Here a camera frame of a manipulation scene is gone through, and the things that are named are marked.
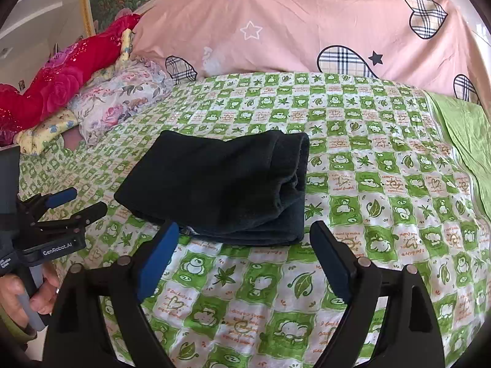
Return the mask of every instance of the green and white bedsheet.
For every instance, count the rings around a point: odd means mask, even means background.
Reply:
[[[490,305],[490,229],[472,179],[420,90],[321,73],[225,75],[176,86],[93,148],[72,153],[60,137],[39,158],[24,157],[21,192],[76,187],[79,197],[49,219],[105,201],[109,211],[89,227],[88,248],[57,267],[63,275],[75,262],[109,265],[156,233],[113,194],[162,130],[227,140],[269,129],[310,137],[305,238],[259,248],[181,236],[154,296],[143,303],[174,364],[300,368],[316,362],[345,308],[309,244],[317,220],[380,267],[418,268],[453,362]],[[110,301],[102,302],[117,354],[127,361]],[[362,359],[370,357],[381,326],[383,299],[379,305]]]

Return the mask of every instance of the gold frame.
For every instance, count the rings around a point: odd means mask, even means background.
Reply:
[[[92,12],[90,11],[90,3],[88,0],[80,0],[80,9],[82,10],[83,27],[85,29],[85,35],[87,37],[95,35],[94,21],[92,19]]]

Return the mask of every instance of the black folded cloth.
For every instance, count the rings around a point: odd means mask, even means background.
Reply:
[[[271,130],[230,141],[163,131],[114,198],[135,216],[189,226],[235,245],[288,245],[303,237],[304,133]]]

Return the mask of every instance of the human hand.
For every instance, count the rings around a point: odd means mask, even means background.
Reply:
[[[44,283],[38,292],[31,297],[30,307],[40,314],[49,314],[53,310],[57,297],[60,280],[51,263],[43,264]],[[24,285],[19,277],[6,274],[0,278],[0,304],[7,315],[22,329],[29,324],[29,319],[22,308],[17,295],[25,292]]]

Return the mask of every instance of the metal screw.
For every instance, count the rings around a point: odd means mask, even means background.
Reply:
[[[406,267],[406,270],[409,272],[409,274],[417,274],[418,273],[418,269],[412,264],[408,264]]]
[[[118,265],[128,265],[128,264],[131,263],[131,257],[129,257],[129,256],[121,256],[117,260],[117,263],[118,263]]]
[[[370,267],[370,264],[372,264],[372,262],[370,261],[370,259],[367,259],[366,257],[360,257],[358,259],[358,264],[361,265],[362,267]]]
[[[79,272],[81,272],[83,269],[83,265],[81,265],[80,263],[75,263],[75,264],[72,264],[72,266],[70,267],[70,272],[73,273],[73,274],[78,274]]]

